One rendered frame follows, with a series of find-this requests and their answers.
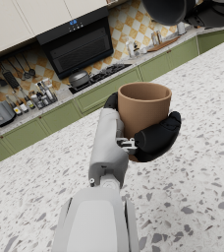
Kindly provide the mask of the black range hood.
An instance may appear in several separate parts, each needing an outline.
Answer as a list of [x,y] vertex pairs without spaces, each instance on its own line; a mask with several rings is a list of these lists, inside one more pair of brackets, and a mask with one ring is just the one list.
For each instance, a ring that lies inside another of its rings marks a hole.
[[36,38],[60,80],[114,52],[106,7],[41,33]]

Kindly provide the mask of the wooden tray with bottles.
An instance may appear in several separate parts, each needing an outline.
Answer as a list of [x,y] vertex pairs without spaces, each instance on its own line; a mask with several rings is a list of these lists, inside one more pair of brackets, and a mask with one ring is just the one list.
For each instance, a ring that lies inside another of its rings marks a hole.
[[175,38],[169,39],[169,40],[163,40],[162,36],[161,36],[161,32],[160,31],[154,31],[151,34],[151,39],[153,42],[153,46],[151,48],[148,49],[148,52],[153,52],[153,51],[157,51],[175,41],[178,40],[178,37],[176,36]]

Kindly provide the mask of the spice bottle rack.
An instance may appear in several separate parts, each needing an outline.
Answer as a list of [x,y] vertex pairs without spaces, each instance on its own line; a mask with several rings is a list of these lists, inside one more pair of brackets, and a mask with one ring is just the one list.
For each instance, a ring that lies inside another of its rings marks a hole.
[[58,100],[51,81],[46,78],[35,84],[36,90],[29,92],[29,98],[38,109],[48,106]]

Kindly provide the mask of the hanging kitchen utensils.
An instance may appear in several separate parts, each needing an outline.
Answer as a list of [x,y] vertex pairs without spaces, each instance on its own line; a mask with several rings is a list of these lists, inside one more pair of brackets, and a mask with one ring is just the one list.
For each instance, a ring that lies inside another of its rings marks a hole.
[[27,69],[17,55],[7,58],[0,58],[1,73],[7,84],[13,90],[17,89],[21,85],[21,81],[29,80],[35,76],[35,70],[29,66],[28,61],[23,54],[22,58],[27,64]]

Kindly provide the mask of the cream wall cabinets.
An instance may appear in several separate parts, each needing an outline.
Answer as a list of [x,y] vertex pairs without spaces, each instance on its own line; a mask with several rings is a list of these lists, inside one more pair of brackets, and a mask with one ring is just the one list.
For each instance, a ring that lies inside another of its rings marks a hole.
[[107,4],[108,0],[0,0],[0,52]]

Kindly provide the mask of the brown cup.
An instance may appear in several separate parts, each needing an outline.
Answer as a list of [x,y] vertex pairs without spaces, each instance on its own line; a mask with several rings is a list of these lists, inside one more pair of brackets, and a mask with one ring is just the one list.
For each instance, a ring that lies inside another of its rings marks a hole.
[[139,82],[118,90],[118,110],[124,136],[138,148],[130,160],[147,162],[163,155],[175,141],[174,120],[168,116],[171,91],[161,85]]

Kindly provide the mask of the grey cooking pot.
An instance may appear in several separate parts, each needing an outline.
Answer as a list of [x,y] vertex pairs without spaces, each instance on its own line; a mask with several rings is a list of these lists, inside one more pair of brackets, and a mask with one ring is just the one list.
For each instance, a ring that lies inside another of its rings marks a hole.
[[89,81],[89,74],[85,70],[80,70],[69,77],[69,83],[73,88],[80,87]]

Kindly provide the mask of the black gas stove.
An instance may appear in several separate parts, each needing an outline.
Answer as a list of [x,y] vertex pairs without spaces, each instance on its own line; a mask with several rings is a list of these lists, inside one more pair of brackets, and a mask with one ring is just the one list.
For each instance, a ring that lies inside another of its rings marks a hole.
[[114,75],[115,73],[117,73],[125,68],[128,68],[128,67],[129,67],[129,64],[114,64],[114,65],[109,66],[105,69],[102,69],[97,74],[89,74],[89,81],[80,87],[73,88],[69,83],[69,90],[72,94],[75,94],[75,93],[77,93],[77,92],[79,92],[79,91],[99,82],[99,81],[102,81],[103,79],[106,79],[109,76]]

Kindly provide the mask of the grey toaster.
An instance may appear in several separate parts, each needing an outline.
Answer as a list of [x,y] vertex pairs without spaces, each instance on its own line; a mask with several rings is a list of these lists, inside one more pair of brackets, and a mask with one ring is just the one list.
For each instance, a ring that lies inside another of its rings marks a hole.
[[4,100],[0,102],[0,127],[3,127],[14,121],[16,113],[9,103]]

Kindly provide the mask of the black hanging pan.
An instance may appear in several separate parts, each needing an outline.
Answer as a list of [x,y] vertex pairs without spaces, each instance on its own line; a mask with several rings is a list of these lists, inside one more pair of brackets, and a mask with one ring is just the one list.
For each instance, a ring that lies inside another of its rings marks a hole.
[[196,5],[196,0],[142,0],[149,16],[159,24],[179,24]]

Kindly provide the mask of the green base cabinets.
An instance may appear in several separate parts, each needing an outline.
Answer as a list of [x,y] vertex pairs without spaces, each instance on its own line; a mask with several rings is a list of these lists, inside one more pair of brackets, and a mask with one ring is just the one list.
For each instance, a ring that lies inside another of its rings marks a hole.
[[175,42],[128,60],[122,71],[76,94],[63,89],[55,103],[33,109],[0,128],[0,161],[92,113],[122,85],[150,82],[222,42],[224,28],[190,28]]

